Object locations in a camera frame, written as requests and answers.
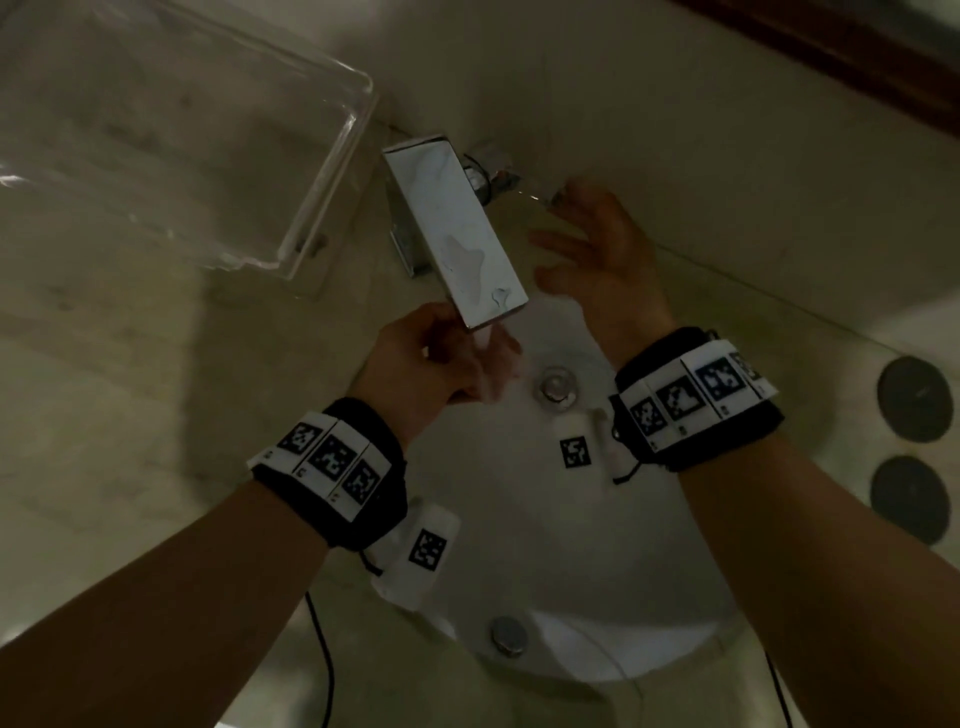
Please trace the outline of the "person's left forearm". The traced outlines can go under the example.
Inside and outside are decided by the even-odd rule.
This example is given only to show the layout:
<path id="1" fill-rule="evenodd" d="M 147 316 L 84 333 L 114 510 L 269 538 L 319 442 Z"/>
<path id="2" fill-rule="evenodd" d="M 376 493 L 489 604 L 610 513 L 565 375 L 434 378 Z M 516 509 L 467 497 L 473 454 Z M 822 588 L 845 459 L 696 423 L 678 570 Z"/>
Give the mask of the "person's left forearm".
<path id="1" fill-rule="evenodd" d="M 214 728 L 329 554 L 248 482 L 0 648 L 0 728 Z"/>

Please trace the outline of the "person's left hand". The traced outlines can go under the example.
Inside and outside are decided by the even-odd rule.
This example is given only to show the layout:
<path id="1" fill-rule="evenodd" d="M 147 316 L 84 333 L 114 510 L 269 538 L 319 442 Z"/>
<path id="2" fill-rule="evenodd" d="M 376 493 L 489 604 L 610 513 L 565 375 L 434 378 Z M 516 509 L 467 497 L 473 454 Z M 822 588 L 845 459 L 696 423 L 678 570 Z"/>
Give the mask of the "person's left hand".
<path id="1" fill-rule="evenodd" d="M 378 333 L 347 396 L 371 407 L 403 451 L 469 386 L 474 369 L 450 360 L 450 334 L 470 333 L 447 301 L 431 301 Z"/>

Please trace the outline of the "person's right forearm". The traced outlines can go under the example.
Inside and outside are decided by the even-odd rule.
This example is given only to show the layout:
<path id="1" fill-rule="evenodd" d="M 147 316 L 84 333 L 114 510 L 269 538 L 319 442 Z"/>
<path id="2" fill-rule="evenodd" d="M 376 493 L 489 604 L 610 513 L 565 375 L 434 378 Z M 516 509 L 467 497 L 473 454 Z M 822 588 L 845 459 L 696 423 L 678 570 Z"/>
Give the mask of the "person's right forearm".
<path id="1" fill-rule="evenodd" d="M 810 728 L 960 728 L 960 570 L 772 434 L 678 476 Z"/>

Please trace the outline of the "person's right hand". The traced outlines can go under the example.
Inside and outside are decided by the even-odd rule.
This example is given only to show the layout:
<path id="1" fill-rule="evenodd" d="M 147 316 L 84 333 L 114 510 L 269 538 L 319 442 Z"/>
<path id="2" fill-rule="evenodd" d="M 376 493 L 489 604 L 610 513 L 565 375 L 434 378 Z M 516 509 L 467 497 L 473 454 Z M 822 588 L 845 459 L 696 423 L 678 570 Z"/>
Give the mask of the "person's right hand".
<path id="1" fill-rule="evenodd" d="M 594 271 L 589 298 L 573 301 L 614 370 L 678 329 L 654 246 L 611 190 L 584 177 L 571 177 L 549 212 L 581 236 L 535 229 L 529 241 L 561 257 L 556 264 Z"/>

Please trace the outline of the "chrome rectangular faucet spout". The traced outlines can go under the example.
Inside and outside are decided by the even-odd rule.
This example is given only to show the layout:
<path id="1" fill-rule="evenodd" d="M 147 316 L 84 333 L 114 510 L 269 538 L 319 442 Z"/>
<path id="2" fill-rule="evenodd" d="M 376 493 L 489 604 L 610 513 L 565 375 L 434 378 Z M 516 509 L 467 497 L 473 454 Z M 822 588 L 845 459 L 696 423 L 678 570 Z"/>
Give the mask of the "chrome rectangular faucet spout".
<path id="1" fill-rule="evenodd" d="M 407 139 L 381 155 L 390 237 L 408 275 L 435 272 L 470 332 L 524 308 L 529 297 L 451 141 Z"/>

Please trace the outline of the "black wristband with marker tags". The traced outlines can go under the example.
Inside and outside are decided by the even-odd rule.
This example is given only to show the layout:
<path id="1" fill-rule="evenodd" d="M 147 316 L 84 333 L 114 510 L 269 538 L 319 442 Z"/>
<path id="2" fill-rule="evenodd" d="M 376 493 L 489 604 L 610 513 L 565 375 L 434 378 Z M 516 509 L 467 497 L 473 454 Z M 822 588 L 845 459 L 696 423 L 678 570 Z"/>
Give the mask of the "black wristband with marker tags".
<path id="1" fill-rule="evenodd" d="M 401 443 L 358 398 L 307 412 L 246 465 L 332 549 L 365 552 L 408 513 Z"/>
<path id="2" fill-rule="evenodd" d="M 777 388 L 729 340 L 683 326 L 615 375 L 611 432 L 640 465 L 678 474 L 776 432 Z"/>

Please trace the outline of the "white round sink basin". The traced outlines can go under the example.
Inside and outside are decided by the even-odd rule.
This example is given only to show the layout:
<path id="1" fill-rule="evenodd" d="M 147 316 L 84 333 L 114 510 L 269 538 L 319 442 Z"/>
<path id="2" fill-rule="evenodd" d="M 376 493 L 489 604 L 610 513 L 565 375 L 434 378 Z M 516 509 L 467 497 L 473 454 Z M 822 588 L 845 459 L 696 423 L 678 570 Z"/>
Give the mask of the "white round sink basin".
<path id="1" fill-rule="evenodd" d="M 574 301 L 533 297 L 505 325 L 522 347 L 519 379 L 494 404 L 445 409 L 407 452 L 410 493 L 462 520 L 418 613 L 476 653 L 544 677 L 613 682 L 686 658 L 740 611 L 677 477 L 638 466 L 612 439 L 615 375 Z M 534 397 L 550 366 L 579 383 L 567 411 Z M 566 469 L 559 441 L 576 435 L 593 465 Z M 516 660 L 490 641 L 501 615 L 525 627 Z"/>

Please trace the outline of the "chrome sink drain stopper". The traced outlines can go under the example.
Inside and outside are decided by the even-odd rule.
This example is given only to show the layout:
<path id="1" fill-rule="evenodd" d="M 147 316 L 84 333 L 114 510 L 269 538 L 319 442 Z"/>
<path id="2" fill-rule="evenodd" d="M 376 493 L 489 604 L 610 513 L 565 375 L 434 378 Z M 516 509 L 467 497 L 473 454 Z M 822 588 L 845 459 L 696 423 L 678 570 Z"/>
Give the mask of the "chrome sink drain stopper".
<path id="1" fill-rule="evenodd" d="M 566 367 L 544 368 L 533 384 L 534 398 L 552 412 L 565 412 L 577 404 L 580 388 L 574 372 Z"/>

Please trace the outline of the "dark wooden frame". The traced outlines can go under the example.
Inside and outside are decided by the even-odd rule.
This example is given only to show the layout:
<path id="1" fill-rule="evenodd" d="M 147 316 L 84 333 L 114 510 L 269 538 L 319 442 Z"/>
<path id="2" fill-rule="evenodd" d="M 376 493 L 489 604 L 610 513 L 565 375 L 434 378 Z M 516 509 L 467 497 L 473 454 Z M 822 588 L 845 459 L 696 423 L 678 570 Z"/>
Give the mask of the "dark wooden frame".
<path id="1" fill-rule="evenodd" d="M 960 140 L 960 28 L 906 0 L 665 0 Z"/>

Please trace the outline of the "clear glass tray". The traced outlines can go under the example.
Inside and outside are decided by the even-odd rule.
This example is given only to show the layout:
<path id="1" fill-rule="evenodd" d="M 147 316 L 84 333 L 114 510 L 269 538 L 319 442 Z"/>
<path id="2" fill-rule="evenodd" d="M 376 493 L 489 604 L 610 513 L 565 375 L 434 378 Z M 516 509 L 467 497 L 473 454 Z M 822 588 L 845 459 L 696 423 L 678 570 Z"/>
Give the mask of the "clear glass tray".
<path id="1" fill-rule="evenodd" d="M 0 195 L 291 281 L 378 105 L 369 75 L 229 0 L 0 0 Z"/>

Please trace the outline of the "dark round disc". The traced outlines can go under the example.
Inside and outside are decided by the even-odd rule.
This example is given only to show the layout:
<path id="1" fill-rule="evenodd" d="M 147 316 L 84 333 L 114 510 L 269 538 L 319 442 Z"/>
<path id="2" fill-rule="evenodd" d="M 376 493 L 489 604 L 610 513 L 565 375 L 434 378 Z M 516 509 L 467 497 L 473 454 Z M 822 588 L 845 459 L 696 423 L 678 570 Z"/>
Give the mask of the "dark round disc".
<path id="1" fill-rule="evenodd" d="M 938 473 L 911 455 L 882 462 L 870 480 L 871 509 L 925 545 L 939 544 L 947 534 L 953 504 Z"/>
<path id="2" fill-rule="evenodd" d="M 930 444 L 942 439 L 954 422 L 954 397 L 946 377 L 930 362 L 901 356 L 882 370 L 876 395 L 880 414 L 905 441 Z"/>

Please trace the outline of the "chrome overflow cap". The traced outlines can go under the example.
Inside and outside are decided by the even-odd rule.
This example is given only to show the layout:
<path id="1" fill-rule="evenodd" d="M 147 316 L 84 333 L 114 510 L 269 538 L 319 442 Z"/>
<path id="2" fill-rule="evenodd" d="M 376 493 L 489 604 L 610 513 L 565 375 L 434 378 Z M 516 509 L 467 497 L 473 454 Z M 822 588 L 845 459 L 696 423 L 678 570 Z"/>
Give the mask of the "chrome overflow cap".
<path id="1" fill-rule="evenodd" d="M 529 646 L 524 625 L 508 614 L 497 615 L 489 621 L 488 637 L 493 648 L 509 660 L 521 658 Z"/>

